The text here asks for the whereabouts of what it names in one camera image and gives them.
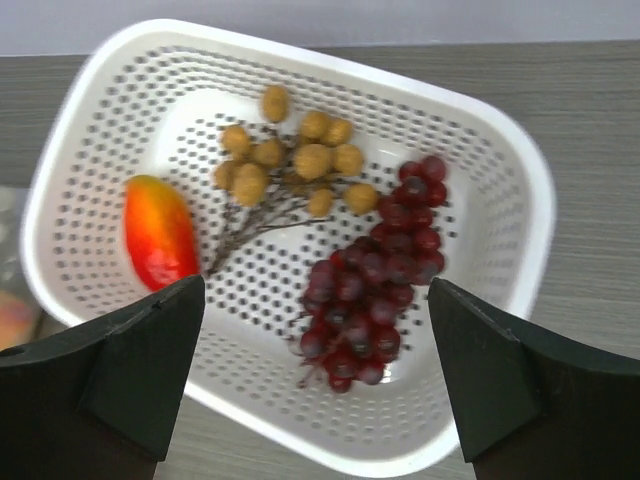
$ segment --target grape stem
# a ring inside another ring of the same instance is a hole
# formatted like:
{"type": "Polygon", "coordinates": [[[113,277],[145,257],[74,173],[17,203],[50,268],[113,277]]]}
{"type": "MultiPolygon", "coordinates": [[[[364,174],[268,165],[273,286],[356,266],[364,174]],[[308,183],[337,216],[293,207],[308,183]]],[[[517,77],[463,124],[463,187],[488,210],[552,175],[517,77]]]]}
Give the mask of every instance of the grape stem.
{"type": "Polygon", "coordinates": [[[331,341],[331,343],[329,344],[329,347],[327,348],[327,351],[313,361],[313,366],[311,367],[311,370],[309,370],[307,374],[304,376],[304,378],[298,382],[297,384],[298,388],[306,388],[306,386],[309,384],[309,379],[313,376],[313,374],[316,371],[318,371],[319,368],[322,367],[322,364],[329,357],[329,355],[332,355],[333,353],[335,353],[335,351],[338,349],[338,346],[340,346],[342,341],[345,339],[345,336],[346,336],[345,332],[340,332],[340,334],[331,341]]]}

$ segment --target longan cluster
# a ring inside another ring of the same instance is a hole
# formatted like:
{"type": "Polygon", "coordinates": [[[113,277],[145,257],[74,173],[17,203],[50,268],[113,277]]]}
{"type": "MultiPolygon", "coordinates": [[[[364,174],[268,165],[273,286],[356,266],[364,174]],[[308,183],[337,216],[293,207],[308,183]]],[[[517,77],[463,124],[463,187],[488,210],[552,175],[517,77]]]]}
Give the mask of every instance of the longan cluster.
{"type": "MultiPolygon", "coordinates": [[[[268,122],[284,122],[291,112],[289,93],[281,85],[268,86],[260,108],[268,122]]],[[[303,116],[292,149],[277,137],[254,145],[242,126],[230,125],[222,132],[220,142],[231,158],[216,168],[214,183],[231,192],[238,204],[252,207],[264,199],[273,170],[274,182],[308,199],[307,212],[314,218],[329,215],[336,187],[347,184],[341,193],[343,201],[353,213],[364,215],[375,208],[378,193],[366,183],[343,180],[360,176],[365,164],[362,150],[349,143],[352,136],[349,120],[320,110],[303,116]]]]}

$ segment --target longan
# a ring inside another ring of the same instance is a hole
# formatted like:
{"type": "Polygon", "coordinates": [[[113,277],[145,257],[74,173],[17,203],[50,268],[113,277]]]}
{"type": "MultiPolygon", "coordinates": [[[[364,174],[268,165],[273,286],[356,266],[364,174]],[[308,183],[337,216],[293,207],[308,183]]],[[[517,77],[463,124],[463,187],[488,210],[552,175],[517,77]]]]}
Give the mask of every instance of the longan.
{"type": "Polygon", "coordinates": [[[376,208],[378,192],[368,183],[356,183],[344,191],[342,199],[353,213],[364,215],[376,208]]]}
{"type": "Polygon", "coordinates": [[[256,165],[255,163],[245,163],[244,165],[240,165],[238,167],[238,169],[236,170],[236,174],[235,174],[236,178],[240,178],[240,177],[260,177],[260,178],[264,178],[265,181],[269,181],[269,177],[267,176],[267,173],[264,171],[264,168],[262,168],[260,165],[256,165]]]}
{"type": "Polygon", "coordinates": [[[244,207],[253,207],[264,199],[269,177],[257,165],[246,163],[238,168],[233,181],[232,195],[244,207]]]}
{"type": "Polygon", "coordinates": [[[238,164],[231,160],[227,160],[218,165],[213,171],[214,185],[223,190],[231,190],[237,166],[238,164]]]}
{"type": "Polygon", "coordinates": [[[331,117],[319,110],[307,113],[300,122],[299,133],[310,140],[319,140],[329,128],[331,117]]]}
{"type": "Polygon", "coordinates": [[[282,85],[269,85],[262,94],[262,114],[272,123],[280,123],[289,115],[289,93],[282,85]]]}
{"type": "Polygon", "coordinates": [[[284,160],[285,148],[280,140],[271,138],[255,146],[253,160],[267,168],[279,166],[284,160]]]}
{"type": "Polygon", "coordinates": [[[334,152],[333,168],[346,177],[354,177],[362,173],[364,155],[355,145],[345,143],[338,145],[334,152]]]}
{"type": "Polygon", "coordinates": [[[312,143],[317,143],[315,140],[311,140],[303,135],[298,135],[298,140],[296,141],[296,147],[304,147],[305,145],[310,145],[312,143]]]}
{"type": "Polygon", "coordinates": [[[307,211],[315,218],[326,217],[333,206],[333,192],[327,188],[320,188],[309,197],[307,211]]]}
{"type": "Polygon", "coordinates": [[[247,155],[251,150],[251,138],[240,125],[230,125],[225,128],[220,137],[220,143],[225,150],[234,155],[247,155]]]}
{"type": "Polygon", "coordinates": [[[329,124],[329,128],[322,135],[320,143],[328,147],[337,147],[343,143],[347,143],[353,135],[353,125],[349,120],[344,118],[333,118],[329,124]]]}
{"type": "Polygon", "coordinates": [[[300,147],[294,157],[296,173],[306,180],[323,177],[331,168],[332,152],[324,145],[312,143],[300,147]]]}

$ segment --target basket rim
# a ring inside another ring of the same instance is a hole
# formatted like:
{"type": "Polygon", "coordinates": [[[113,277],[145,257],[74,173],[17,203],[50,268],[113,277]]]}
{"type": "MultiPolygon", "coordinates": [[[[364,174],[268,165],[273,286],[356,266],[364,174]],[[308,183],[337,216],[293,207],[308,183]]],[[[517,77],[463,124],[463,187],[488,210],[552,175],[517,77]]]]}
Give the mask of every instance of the basket rim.
{"type": "MultiPolygon", "coordinates": [[[[39,303],[56,319],[68,327],[83,323],[83,320],[59,304],[47,285],[42,281],[43,270],[33,252],[37,245],[38,215],[43,206],[44,193],[49,185],[56,159],[60,155],[69,125],[76,115],[85,91],[99,73],[105,61],[127,44],[143,36],[171,32],[189,37],[203,38],[221,44],[262,51],[296,61],[328,67],[338,73],[357,79],[393,87],[397,90],[427,97],[430,100],[452,105],[483,118],[492,128],[499,130],[511,144],[522,163],[531,192],[531,218],[529,231],[523,248],[521,267],[517,272],[516,285],[506,300],[505,310],[522,318],[529,318],[537,292],[546,269],[556,221],[556,193],[551,172],[541,151],[528,133],[512,118],[499,109],[472,97],[430,85],[418,80],[390,73],[353,61],[343,60],[323,53],[293,47],[270,40],[171,19],[156,19],[136,23],[108,38],[81,67],[72,82],[64,102],[54,120],[49,137],[40,155],[32,186],[29,191],[21,228],[21,259],[25,277],[39,303]]],[[[191,380],[187,381],[185,393],[246,427],[280,443],[320,464],[342,473],[386,478],[407,475],[427,468],[448,456],[459,445],[453,417],[445,428],[428,444],[406,455],[384,459],[379,462],[362,461],[329,452],[291,432],[283,431],[261,417],[224,400],[191,380]]]]}

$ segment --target grape bunch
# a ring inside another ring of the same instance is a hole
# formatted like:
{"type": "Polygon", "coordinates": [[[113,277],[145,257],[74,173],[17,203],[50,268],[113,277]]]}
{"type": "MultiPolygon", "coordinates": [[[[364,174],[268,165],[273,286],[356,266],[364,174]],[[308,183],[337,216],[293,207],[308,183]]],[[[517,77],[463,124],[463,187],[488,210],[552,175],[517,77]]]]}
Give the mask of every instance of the grape bunch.
{"type": "Polygon", "coordinates": [[[349,391],[355,380],[380,383],[385,365],[398,358],[396,325],[414,286],[429,285],[444,269],[431,208],[446,201],[446,173],[436,156],[404,163],[400,185],[378,201],[381,223],[312,266],[301,300],[311,321],[300,353],[312,371],[326,371],[334,392],[349,391]]]}

